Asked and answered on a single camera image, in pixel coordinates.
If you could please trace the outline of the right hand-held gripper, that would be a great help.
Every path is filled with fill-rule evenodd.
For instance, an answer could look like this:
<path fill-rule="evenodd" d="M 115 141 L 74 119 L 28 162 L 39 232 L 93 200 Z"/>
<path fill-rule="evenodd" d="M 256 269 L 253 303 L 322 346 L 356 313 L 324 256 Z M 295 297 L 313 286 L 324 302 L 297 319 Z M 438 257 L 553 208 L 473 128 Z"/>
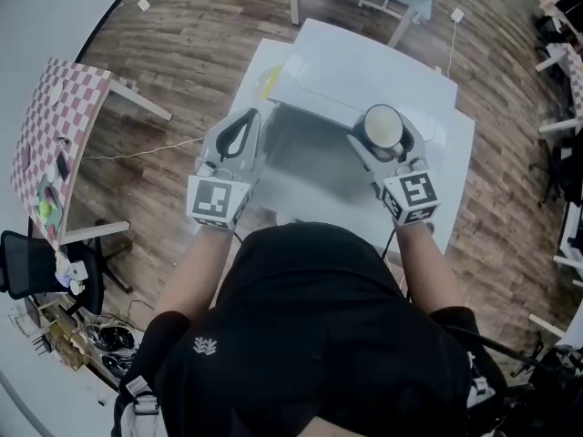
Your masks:
<path fill-rule="evenodd" d="M 349 134 L 347 139 L 373 181 L 374 195 L 394 223 L 405 226 L 430 219 L 440 199 L 433 182 L 435 173 L 425 160 L 423 136 L 405 115 L 400 119 L 403 124 L 400 144 L 404 150 L 401 163 L 381 162 L 358 137 Z"/>

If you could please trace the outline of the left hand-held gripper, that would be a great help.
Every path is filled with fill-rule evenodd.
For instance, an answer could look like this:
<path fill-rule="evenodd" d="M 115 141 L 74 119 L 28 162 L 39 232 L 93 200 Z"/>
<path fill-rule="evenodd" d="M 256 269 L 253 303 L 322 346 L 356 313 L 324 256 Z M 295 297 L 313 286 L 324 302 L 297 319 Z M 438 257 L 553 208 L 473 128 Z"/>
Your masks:
<path fill-rule="evenodd" d="M 189 218 L 201 226 L 236 228 L 255 186 L 260 132 L 255 107 L 229 114 L 209 130 L 188 179 Z"/>

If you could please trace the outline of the person's left forearm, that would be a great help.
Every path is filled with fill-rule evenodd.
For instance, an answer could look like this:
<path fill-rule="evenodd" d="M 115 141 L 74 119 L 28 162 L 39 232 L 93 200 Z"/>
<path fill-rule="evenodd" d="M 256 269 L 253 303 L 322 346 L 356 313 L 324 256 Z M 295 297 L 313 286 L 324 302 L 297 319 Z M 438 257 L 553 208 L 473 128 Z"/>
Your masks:
<path fill-rule="evenodd" d="M 206 312 L 219 286 L 232 240 L 232 230 L 201 227 L 164 286 L 155 313 L 178 312 L 194 321 Z"/>

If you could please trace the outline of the person's right forearm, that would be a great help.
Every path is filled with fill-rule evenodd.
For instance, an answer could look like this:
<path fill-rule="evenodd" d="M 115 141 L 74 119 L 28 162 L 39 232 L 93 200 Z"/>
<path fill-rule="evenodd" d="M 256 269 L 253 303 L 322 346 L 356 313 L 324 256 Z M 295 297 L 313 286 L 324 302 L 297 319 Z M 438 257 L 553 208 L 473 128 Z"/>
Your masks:
<path fill-rule="evenodd" d="M 413 303 L 427 314 L 464 306 L 455 274 L 426 224 L 397 226 L 396 237 Z"/>

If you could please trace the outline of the clear bowl with yellow contents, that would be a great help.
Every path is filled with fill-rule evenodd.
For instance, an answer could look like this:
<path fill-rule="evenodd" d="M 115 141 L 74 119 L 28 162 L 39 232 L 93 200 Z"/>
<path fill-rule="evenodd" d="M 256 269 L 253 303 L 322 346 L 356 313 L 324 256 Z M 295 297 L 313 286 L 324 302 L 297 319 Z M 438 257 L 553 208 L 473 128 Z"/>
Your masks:
<path fill-rule="evenodd" d="M 257 102 L 268 101 L 271 91 L 279 78 L 282 65 L 266 68 L 257 78 L 254 87 L 254 98 Z"/>

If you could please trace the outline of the black folding chair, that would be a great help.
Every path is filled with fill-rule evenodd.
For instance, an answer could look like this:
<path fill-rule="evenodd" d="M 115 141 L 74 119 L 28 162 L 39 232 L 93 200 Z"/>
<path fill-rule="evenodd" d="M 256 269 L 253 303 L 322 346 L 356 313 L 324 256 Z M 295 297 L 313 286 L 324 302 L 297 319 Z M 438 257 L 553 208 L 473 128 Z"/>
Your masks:
<path fill-rule="evenodd" d="M 545 205 L 550 191 L 553 191 L 553 201 L 563 198 L 580 207 L 583 204 L 583 129 L 572 136 L 562 137 L 552 148 L 544 138 L 537 143 L 546 153 L 547 167 L 530 163 L 528 170 L 537 168 L 548 175 L 544 196 L 537 206 Z"/>

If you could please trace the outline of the pink checkered table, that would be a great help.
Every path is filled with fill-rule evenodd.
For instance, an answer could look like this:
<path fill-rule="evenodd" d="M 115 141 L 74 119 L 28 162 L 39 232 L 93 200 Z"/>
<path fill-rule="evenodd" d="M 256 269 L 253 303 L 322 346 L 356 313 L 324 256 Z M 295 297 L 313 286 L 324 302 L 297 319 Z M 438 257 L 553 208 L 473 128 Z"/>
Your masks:
<path fill-rule="evenodd" d="M 121 220 L 84 229 L 69 229 L 67 218 L 77 173 L 88 139 L 107 96 L 111 93 L 169 121 L 172 114 L 142 96 L 129 81 L 92 66 L 51 58 L 39 78 L 16 143 L 10 183 L 22 207 L 49 245 L 58 250 L 72 242 L 129 230 Z M 58 175 L 56 158 L 62 153 L 70 175 Z M 38 211 L 47 199 L 48 218 Z"/>

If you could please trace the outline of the checkered table with white legs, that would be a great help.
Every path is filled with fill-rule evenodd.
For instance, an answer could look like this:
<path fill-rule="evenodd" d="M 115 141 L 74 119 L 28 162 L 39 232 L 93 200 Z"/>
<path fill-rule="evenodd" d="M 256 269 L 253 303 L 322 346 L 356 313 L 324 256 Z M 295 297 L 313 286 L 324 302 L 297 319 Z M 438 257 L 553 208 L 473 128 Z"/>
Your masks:
<path fill-rule="evenodd" d="M 545 135 L 574 128 L 577 134 L 583 129 L 583 60 L 570 44 L 549 44 L 546 50 L 549 57 L 536 65 L 536 71 L 541 72 L 556 64 L 565 68 L 574 106 L 574 117 L 541 126 L 538 131 Z"/>

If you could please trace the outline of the person's black shirt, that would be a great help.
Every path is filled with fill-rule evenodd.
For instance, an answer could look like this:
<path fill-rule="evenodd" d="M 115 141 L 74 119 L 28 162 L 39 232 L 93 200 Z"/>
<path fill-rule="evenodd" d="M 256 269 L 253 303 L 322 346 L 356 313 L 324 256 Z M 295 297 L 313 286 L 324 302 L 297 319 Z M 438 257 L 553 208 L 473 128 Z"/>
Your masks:
<path fill-rule="evenodd" d="M 149 323 L 111 437 L 142 376 L 168 437 L 466 437 L 506 380 L 466 306 L 427 314 L 375 248 L 322 223 L 261 229 L 209 309 Z"/>

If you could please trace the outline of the cluster of white dishes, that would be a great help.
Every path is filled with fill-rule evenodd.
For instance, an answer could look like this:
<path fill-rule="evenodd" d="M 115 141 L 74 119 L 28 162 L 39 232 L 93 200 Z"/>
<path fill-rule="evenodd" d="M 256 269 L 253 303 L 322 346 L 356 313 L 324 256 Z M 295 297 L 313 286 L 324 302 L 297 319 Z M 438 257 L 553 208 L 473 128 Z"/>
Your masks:
<path fill-rule="evenodd" d="M 79 295 L 86 289 L 88 273 L 82 260 L 71 262 L 61 251 L 56 253 L 56 280 L 73 295 Z"/>

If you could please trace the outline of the black device in plastic bag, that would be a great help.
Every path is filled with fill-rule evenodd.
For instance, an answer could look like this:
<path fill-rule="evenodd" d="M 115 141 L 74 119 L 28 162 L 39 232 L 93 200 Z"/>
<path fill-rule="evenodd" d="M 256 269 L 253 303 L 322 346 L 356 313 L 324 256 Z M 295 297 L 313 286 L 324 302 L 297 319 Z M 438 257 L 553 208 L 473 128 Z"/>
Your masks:
<path fill-rule="evenodd" d="M 102 354 L 100 356 L 105 368 L 118 380 L 121 380 L 129 371 L 135 354 Z"/>
<path fill-rule="evenodd" d="M 129 352 L 135 348 L 135 339 L 130 330 L 120 326 L 87 326 L 88 341 L 97 349 L 109 352 Z"/>

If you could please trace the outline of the black office chair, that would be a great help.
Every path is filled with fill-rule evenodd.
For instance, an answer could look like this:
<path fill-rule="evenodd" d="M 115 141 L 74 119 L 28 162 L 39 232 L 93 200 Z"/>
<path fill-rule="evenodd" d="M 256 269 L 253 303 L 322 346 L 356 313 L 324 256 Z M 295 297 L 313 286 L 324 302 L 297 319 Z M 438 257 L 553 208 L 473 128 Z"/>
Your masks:
<path fill-rule="evenodd" d="M 99 315 L 104 301 L 104 278 L 109 278 L 126 294 L 133 292 L 109 267 L 112 259 L 132 248 L 133 243 L 128 241 L 117 250 L 104 254 L 99 237 L 65 245 L 65 255 L 71 256 L 74 262 L 84 263 L 87 269 L 85 288 L 75 294 L 57 280 L 55 252 L 45 239 L 6 230 L 0 235 L 0 292 L 8 293 L 14 300 L 65 292 L 72 295 L 75 302 L 68 309 L 60 308 L 62 313 L 71 317 L 83 308 L 91 314 Z"/>

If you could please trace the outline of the cardboard box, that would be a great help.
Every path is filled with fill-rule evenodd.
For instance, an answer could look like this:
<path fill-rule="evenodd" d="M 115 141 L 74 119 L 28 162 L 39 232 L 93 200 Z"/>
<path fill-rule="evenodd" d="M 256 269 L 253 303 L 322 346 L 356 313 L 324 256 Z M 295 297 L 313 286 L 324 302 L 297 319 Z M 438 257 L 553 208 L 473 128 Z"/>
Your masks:
<path fill-rule="evenodd" d="M 78 371 L 90 363 L 87 343 L 80 335 L 82 326 L 69 314 L 60 300 L 39 303 L 34 297 L 25 298 L 26 313 L 38 327 L 33 345 L 38 355 L 55 353 L 68 368 Z"/>

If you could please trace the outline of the white strapped bag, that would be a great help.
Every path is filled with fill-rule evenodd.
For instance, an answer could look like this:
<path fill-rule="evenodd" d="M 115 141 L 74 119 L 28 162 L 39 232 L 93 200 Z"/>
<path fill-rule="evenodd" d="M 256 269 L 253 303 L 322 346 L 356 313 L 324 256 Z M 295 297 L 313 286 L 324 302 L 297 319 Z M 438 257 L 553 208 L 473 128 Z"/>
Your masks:
<path fill-rule="evenodd" d="M 168 437 L 158 399 L 138 376 L 127 385 L 132 401 L 120 420 L 121 437 Z"/>

